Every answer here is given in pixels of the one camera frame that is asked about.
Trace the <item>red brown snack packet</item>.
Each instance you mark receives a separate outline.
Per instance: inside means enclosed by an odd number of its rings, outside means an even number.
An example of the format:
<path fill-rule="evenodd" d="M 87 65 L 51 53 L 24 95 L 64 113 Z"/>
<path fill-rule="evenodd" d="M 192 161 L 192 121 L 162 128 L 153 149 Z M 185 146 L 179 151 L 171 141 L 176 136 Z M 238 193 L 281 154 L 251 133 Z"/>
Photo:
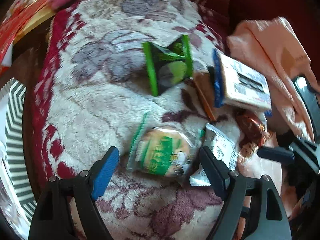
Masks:
<path fill-rule="evenodd" d="M 269 133 L 263 122 L 253 111 L 237 109 L 234 114 L 236 123 L 244 133 L 244 139 L 240 142 L 241 148 L 248 143 L 263 146 L 267 142 Z"/>

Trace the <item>striped green white cardboard box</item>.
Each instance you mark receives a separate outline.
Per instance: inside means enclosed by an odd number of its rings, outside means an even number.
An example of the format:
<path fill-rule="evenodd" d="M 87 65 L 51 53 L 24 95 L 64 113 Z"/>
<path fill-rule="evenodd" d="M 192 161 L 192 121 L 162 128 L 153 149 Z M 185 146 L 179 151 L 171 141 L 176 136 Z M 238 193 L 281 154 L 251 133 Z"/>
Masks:
<path fill-rule="evenodd" d="M 37 206 L 23 149 L 25 93 L 25 85 L 15 78 L 1 88 L 1 99 L 7 103 L 1 147 L 1 226 L 13 239 L 28 239 Z"/>

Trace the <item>white small snack packet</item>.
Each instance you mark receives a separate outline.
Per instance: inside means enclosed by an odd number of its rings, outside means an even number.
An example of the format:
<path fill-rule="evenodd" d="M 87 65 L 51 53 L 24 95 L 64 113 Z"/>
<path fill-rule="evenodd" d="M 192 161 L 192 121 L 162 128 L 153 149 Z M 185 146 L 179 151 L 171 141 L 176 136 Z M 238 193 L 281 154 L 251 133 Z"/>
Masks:
<path fill-rule="evenodd" d="M 235 143 L 210 123 L 206 123 L 203 146 L 208 146 L 217 160 L 223 161 L 230 170 L 236 168 L 238 154 L 235 152 Z M 209 179 L 202 167 L 193 173 L 189 182 L 191 186 L 210 186 Z"/>

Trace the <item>blue edged biscuit packet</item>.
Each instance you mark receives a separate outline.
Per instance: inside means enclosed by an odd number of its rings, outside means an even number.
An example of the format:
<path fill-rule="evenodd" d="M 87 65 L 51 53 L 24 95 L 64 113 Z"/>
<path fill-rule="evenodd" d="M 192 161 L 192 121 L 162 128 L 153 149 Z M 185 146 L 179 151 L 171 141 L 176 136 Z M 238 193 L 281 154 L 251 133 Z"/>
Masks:
<path fill-rule="evenodd" d="M 214 49 L 213 66 L 208 67 L 214 91 L 214 106 L 239 107 L 272 115 L 266 77 L 251 67 Z"/>

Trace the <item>orange cracker packet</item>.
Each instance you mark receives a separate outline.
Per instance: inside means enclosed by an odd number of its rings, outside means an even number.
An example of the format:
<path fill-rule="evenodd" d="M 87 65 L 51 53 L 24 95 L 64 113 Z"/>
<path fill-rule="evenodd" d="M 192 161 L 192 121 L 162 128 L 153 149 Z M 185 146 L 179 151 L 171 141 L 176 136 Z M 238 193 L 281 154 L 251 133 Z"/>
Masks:
<path fill-rule="evenodd" d="M 214 90 L 210 80 L 210 74 L 204 71 L 195 72 L 193 74 L 193 81 L 206 115 L 210 121 L 216 121 Z"/>

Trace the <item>green white cracker packet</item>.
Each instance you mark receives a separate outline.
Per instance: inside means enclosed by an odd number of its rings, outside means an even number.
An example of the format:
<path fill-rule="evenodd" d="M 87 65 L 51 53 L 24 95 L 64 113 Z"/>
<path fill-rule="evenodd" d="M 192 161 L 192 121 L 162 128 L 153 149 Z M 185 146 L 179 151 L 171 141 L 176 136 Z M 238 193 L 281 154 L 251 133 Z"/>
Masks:
<path fill-rule="evenodd" d="M 153 126 L 151 113 L 144 113 L 131 141 L 127 169 L 186 183 L 202 145 L 204 130 L 190 133 L 172 126 Z"/>

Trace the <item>green black snack packet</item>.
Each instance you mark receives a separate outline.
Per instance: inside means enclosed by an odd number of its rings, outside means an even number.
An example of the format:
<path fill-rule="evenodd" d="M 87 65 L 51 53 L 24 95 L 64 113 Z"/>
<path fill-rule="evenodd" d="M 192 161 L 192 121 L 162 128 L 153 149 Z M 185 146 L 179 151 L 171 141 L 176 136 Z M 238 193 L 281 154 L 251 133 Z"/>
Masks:
<path fill-rule="evenodd" d="M 181 35 L 167 47 L 144 42 L 143 52 L 153 96 L 160 96 L 193 75 L 188 35 Z"/>

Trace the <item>peach plastic bag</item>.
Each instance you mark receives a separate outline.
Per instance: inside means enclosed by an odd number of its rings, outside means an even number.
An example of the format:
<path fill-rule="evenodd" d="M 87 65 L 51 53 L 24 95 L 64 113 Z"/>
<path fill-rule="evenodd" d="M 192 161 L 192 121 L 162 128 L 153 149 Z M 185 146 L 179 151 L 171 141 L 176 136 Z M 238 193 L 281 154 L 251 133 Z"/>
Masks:
<path fill-rule="evenodd" d="M 227 37 L 231 57 L 263 74 L 271 101 L 295 135 L 314 141 L 310 115 L 292 82 L 303 75 L 319 91 L 311 60 L 284 17 L 244 20 Z"/>

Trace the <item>floral fleece blanket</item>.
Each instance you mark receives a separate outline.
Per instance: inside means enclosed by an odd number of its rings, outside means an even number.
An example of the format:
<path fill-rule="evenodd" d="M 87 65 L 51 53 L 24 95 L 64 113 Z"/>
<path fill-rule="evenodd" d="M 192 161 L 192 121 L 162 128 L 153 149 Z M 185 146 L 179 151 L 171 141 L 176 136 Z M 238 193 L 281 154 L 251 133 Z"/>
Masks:
<path fill-rule="evenodd" d="M 205 239 L 222 202 L 210 187 L 126 169 L 134 133 L 144 113 L 153 126 L 190 133 L 208 118 L 192 80 L 150 94 L 143 42 L 167 46 L 190 38 L 196 70 L 224 50 L 229 0 L 78 0 L 50 26 L 42 72 L 33 92 L 34 172 L 72 178 L 111 146 L 120 153 L 97 208 L 114 239 Z"/>

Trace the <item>red embroidered cloth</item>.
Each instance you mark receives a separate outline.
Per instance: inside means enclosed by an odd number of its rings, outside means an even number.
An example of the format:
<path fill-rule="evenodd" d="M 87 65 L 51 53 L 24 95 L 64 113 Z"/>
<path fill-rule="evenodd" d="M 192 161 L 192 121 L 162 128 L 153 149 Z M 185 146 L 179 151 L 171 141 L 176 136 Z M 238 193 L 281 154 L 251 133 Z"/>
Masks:
<path fill-rule="evenodd" d="M 12 65 L 14 44 L 54 14 L 50 0 L 14 0 L 1 18 L 1 73 Z"/>

